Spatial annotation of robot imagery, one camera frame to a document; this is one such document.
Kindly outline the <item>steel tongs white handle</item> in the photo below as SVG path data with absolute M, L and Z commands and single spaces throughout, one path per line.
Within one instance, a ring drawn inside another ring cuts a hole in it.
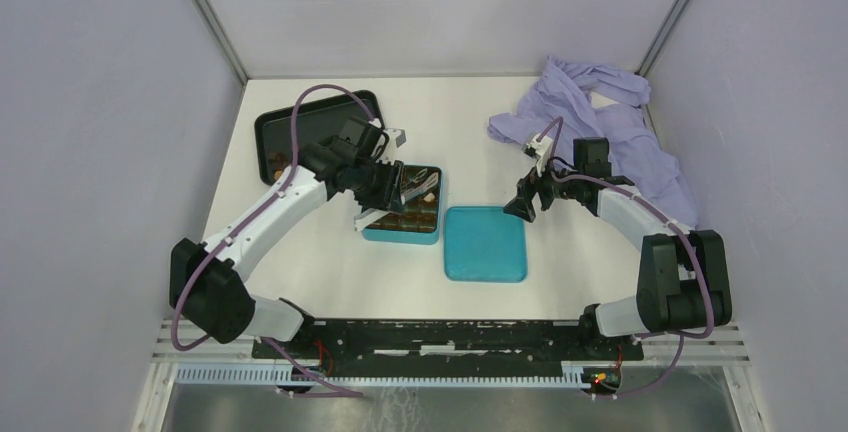
M 381 210 L 370 208 L 360 212 L 354 217 L 354 230 L 357 232 L 361 232 L 367 227 L 369 227 L 371 224 L 383 219 L 387 215 L 402 214 L 404 211 L 404 207 L 408 202 L 411 202 L 412 200 L 418 197 L 426 195 L 433 188 L 435 188 L 439 183 L 440 176 L 440 172 L 432 172 L 424 180 L 422 180 L 417 185 L 414 185 L 412 188 L 401 190 L 397 199 L 390 203 L 390 209 Z

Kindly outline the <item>teal chocolate box with dividers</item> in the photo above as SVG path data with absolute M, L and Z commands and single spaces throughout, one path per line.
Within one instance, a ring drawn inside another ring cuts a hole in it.
M 364 228 L 360 234 L 368 241 L 409 245 L 434 245 L 440 237 L 443 171 L 431 165 L 406 165 L 402 192 L 417 195 L 407 198 L 401 214 L 388 214 Z

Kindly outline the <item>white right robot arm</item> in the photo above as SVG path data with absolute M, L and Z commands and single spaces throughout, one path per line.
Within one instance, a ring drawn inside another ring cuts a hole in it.
M 590 305 L 590 325 L 577 334 L 580 352 L 602 360 L 618 337 L 647 338 L 673 333 L 702 339 L 726 325 L 733 315 L 723 238 L 713 230 L 694 230 L 651 204 L 627 177 L 616 175 L 604 138 L 573 143 L 574 162 L 557 170 L 554 141 L 532 136 L 523 152 L 535 161 L 517 183 L 517 194 L 503 210 L 526 222 L 537 207 L 547 211 L 557 199 L 572 200 L 613 226 L 640 253 L 633 295 Z

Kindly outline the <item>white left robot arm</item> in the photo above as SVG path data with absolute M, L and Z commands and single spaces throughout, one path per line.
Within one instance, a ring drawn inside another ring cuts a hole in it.
M 361 207 L 353 219 L 358 231 L 402 212 L 404 164 L 395 155 L 405 142 L 402 129 L 352 118 L 339 134 L 300 147 L 281 178 L 233 223 L 203 241 L 184 238 L 173 247 L 174 318 L 187 319 L 221 344 L 247 334 L 275 339 L 290 359 L 306 357 L 314 333 L 302 325 L 304 312 L 283 299 L 249 293 L 246 282 L 298 222 L 338 194 L 351 192 Z

